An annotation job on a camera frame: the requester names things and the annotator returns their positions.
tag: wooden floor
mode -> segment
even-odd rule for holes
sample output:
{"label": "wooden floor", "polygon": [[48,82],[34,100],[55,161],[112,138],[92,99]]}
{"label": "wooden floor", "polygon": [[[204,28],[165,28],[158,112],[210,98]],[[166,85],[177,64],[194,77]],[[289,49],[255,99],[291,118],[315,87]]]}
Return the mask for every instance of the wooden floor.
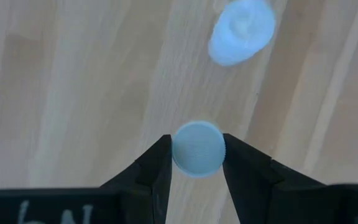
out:
{"label": "wooden floor", "polygon": [[[191,119],[358,182],[358,0],[271,0],[274,40],[229,68],[225,1],[0,0],[0,188],[101,185]],[[173,166],[167,223],[238,223],[223,172]]]}

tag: wood grain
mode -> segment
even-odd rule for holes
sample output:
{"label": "wood grain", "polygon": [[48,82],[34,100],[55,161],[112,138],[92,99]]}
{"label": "wood grain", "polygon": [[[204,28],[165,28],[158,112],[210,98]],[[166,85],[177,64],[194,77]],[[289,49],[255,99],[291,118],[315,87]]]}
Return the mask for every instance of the wood grain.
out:
{"label": "wood grain", "polygon": [[[325,183],[358,182],[358,1],[271,0],[245,63],[207,43],[227,0],[0,0],[0,188],[98,186],[208,119]],[[167,223],[238,223],[223,172],[173,167]]]}

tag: plastic cap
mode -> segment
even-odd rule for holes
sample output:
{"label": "plastic cap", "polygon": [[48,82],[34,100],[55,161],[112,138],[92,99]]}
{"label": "plastic cap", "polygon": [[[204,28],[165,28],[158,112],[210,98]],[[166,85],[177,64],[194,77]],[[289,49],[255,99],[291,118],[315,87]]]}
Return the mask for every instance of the plastic cap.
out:
{"label": "plastic cap", "polygon": [[187,123],[173,137],[173,160],[191,177],[213,175],[222,165],[225,155],[223,134],[207,121]]}
{"label": "plastic cap", "polygon": [[222,66],[247,60],[269,43],[274,28],[273,9],[264,0],[232,1],[214,26],[209,56]]}

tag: light blue bottle cap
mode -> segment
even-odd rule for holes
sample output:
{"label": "light blue bottle cap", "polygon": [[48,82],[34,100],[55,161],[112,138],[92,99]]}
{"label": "light blue bottle cap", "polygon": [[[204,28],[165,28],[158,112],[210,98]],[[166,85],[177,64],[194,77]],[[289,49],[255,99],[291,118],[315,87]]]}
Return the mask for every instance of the light blue bottle cap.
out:
{"label": "light blue bottle cap", "polygon": [[225,155],[223,134],[207,121],[189,122],[173,136],[173,160],[190,177],[213,175],[223,164]]}

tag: white plastic object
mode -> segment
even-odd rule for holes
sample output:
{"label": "white plastic object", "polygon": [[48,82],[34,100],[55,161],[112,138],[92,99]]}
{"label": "white plastic object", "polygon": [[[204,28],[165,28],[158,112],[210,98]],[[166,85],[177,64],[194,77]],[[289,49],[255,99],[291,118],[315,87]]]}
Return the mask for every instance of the white plastic object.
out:
{"label": "white plastic object", "polygon": [[239,0],[225,6],[208,43],[209,56],[222,65],[252,57],[273,37],[275,19],[264,0]]}
{"label": "white plastic object", "polygon": [[225,155],[223,134],[207,121],[189,122],[173,136],[173,160],[190,177],[213,175],[223,164]]}

